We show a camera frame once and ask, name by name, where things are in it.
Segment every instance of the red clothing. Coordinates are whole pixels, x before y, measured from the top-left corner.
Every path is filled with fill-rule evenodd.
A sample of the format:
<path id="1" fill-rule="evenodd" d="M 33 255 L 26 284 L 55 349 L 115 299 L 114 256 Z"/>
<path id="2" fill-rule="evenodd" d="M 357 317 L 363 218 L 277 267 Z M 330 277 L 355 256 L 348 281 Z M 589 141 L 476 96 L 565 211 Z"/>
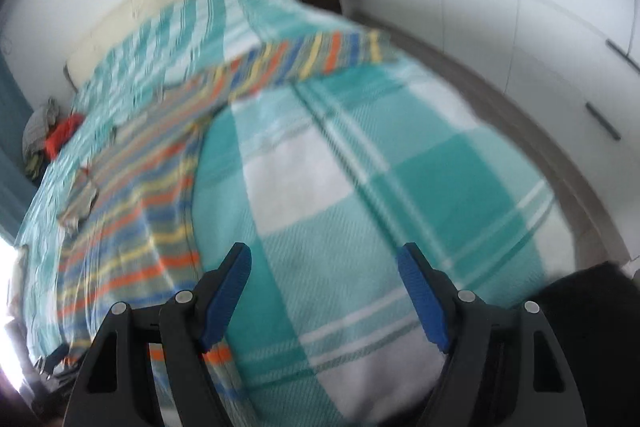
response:
<path id="1" fill-rule="evenodd" d="M 65 120 L 56 126 L 44 142 L 44 150 L 50 160 L 54 160 L 58 157 L 60 150 L 64 147 L 66 142 L 71 140 L 71 137 L 76 133 L 78 127 L 82 125 L 83 121 L 84 115 L 75 113 L 70 117 L 65 118 Z"/>

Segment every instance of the brown floor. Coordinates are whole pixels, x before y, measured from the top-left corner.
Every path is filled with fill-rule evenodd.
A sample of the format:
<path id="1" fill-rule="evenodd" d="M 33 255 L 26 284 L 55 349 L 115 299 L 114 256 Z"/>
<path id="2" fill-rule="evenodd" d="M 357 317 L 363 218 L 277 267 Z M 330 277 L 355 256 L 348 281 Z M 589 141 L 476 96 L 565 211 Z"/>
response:
<path id="1" fill-rule="evenodd" d="M 456 87 L 477 115 L 509 137 L 554 188 L 576 239 L 578 268 L 629 261 L 628 251 L 593 189 L 562 150 L 519 108 L 475 73 L 423 42 L 363 14 L 354 20 L 386 30 L 396 46 Z"/>

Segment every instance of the blue gripper pad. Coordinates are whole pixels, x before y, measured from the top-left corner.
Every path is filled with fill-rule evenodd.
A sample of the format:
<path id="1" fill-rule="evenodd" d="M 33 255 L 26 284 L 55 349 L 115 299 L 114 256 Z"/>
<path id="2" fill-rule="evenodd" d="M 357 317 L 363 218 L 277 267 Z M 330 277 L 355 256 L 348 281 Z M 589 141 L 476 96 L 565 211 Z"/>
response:
<path id="1" fill-rule="evenodd" d="M 251 272 L 251 250 L 244 245 L 207 308 L 200 344 L 206 353 L 222 340 Z"/>
<path id="2" fill-rule="evenodd" d="M 431 286 L 422 275 L 415 259 L 407 247 L 398 250 L 398 271 L 404 283 L 422 329 L 427 338 L 438 346 L 443 353 L 449 350 L 450 340 L 444 310 L 436 298 Z"/>

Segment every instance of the bright window light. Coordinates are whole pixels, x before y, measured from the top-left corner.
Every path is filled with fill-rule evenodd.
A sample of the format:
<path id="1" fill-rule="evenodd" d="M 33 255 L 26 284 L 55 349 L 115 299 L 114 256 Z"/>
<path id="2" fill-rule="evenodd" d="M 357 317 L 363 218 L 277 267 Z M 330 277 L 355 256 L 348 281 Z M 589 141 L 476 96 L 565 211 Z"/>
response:
<path id="1" fill-rule="evenodd" d="M 14 270 L 17 251 L 0 237 L 0 366 L 12 386 L 20 389 L 22 370 L 14 346 L 6 334 L 4 325 L 11 317 L 7 316 L 6 304 L 9 289 L 9 279 Z"/>

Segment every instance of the wardrobe handle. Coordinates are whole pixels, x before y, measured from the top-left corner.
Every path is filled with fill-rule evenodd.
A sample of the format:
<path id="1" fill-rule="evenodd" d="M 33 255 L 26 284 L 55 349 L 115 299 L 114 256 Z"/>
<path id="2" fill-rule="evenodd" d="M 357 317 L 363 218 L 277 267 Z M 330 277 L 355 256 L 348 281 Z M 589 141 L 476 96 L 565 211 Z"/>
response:
<path id="1" fill-rule="evenodd" d="M 604 127 L 604 130 L 609 133 L 610 137 L 612 137 L 616 142 L 622 140 L 622 136 L 620 136 L 618 130 L 613 127 L 612 124 L 610 124 L 609 120 L 604 118 L 600 111 L 598 111 L 595 107 L 593 107 L 593 105 L 591 105 L 591 102 L 587 102 L 586 104 L 584 104 L 584 107 L 586 107 L 587 111 L 589 111 L 589 114 L 593 118 L 595 118 L 601 126 Z"/>
<path id="2" fill-rule="evenodd" d="M 618 46 L 614 41 L 612 41 L 611 39 L 607 39 L 607 46 L 612 50 L 614 50 L 616 54 L 620 55 L 620 57 L 623 60 L 628 62 L 628 64 L 632 68 L 634 68 L 638 73 L 640 73 L 640 66 L 638 66 L 636 61 L 633 60 L 631 57 L 629 57 L 629 55 L 622 48 L 620 48 L 620 46 Z"/>

